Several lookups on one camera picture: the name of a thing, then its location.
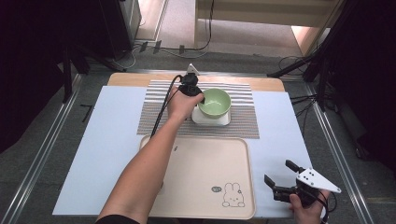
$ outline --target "bunny illustration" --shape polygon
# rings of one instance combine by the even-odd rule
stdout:
[[[224,207],[245,207],[244,195],[238,183],[228,183],[225,185]]]

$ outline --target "human hand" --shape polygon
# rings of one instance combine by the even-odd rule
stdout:
[[[173,87],[168,97],[168,100],[170,100],[168,105],[168,119],[175,119],[182,123],[191,115],[194,107],[203,99],[204,95],[202,93],[196,96],[187,96],[181,91],[178,91],[177,87]]]
[[[330,192],[327,190],[320,191],[326,199],[329,197]],[[326,203],[326,199],[323,198],[321,194],[318,196],[323,202]],[[296,194],[290,195],[289,209],[294,213],[294,220],[297,224],[319,224],[320,214],[323,209],[323,205],[315,201],[310,207],[303,208],[299,196]]]

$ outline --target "person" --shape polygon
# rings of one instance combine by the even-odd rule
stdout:
[[[167,121],[124,168],[96,224],[147,223],[163,183],[177,130],[204,99],[201,93],[186,96],[177,91],[177,87],[172,88],[170,96],[173,97],[167,106]],[[290,201],[290,209],[294,211],[298,223],[319,223],[320,204],[303,209],[297,195],[290,195]]]

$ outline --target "robotic hand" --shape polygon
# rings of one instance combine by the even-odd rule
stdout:
[[[303,207],[309,207],[318,199],[320,189],[341,193],[339,188],[312,168],[304,169],[289,160],[286,160],[286,166],[292,171],[298,172],[295,187],[285,188],[276,186],[276,183],[270,177],[267,175],[264,176],[264,182],[272,189],[275,201],[290,203],[290,195],[297,194],[301,199]]]

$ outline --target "sleeve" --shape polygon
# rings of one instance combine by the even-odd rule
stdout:
[[[139,224],[135,220],[121,216],[121,215],[109,215],[101,217],[95,222],[95,224]]]

